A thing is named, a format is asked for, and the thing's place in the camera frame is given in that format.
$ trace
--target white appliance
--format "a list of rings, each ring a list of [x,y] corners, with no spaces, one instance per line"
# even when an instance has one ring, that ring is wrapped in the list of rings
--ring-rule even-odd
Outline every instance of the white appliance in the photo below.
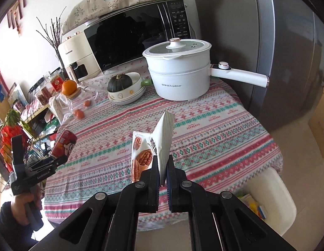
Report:
[[[76,32],[59,45],[59,54],[70,79],[77,83],[101,73],[84,33]]]
[[[203,40],[172,38],[143,52],[156,92],[174,101],[195,99],[210,86],[210,75],[266,88],[266,75],[232,69],[226,62],[210,62],[211,44]]]

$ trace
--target green bowl handle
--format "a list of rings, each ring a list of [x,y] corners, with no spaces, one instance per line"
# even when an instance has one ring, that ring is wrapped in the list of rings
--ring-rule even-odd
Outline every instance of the green bowl handle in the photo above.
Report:
[[[153,80],[151,78],[141,81],[141,87],[152,86]]]

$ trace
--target beverage can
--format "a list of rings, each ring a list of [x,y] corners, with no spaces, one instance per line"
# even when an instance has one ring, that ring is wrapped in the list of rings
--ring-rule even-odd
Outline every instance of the beverage can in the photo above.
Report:
[[[69,130],[64,130],[60,138],[54,145],[54,148],[50,152],[50,155],[59,158],[63,155],[69,157],[72,149],[74,148],[77,141],[77,137],[74,133]]]

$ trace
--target pumpkin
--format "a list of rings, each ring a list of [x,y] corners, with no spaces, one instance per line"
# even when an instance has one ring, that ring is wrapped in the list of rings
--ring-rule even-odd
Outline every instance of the pumpkin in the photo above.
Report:
[[[62,93],[64,95],[71,95],[77,90],[77,83],[74,80],[65,80],[62,84]]]
[[[119,92],[133,85],[132,78],[126,74],[118,74],[111,78],[107,85],[109,92]]]

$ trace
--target ceramic bowl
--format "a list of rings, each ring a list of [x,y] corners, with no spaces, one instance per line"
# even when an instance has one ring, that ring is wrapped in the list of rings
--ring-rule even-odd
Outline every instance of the ceramic bowl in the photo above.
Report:
[[[138,100],[145,93],[145,91],[146,91],[146,87],[142,87],[136,94],[134,94],[130,98],[123,99],[122,101],[114,101],[110,98],[110,95],[108,97],[113,104],[123,106]]]
[[[128,98],[124,98],[124,99],[113,99],[110,95],[110,93],[108,93],[108,98],[112,101],[112,102],[123,102],[123,101],[126,101],[128,99],[131,99],[135,96],[137,96],[139,93],[141,93],[143,91],[143,89],[145,89],[146,87],[142,87],[141,89],[139,89],[139,91],[137,91],[136,93],[133,93],[130,97]]]
[[[122,91],[108,92],[112,100],[125,100],[141,89],[142,77],[139,73],[127,73],[126,75],[132,79],[133,85]]]

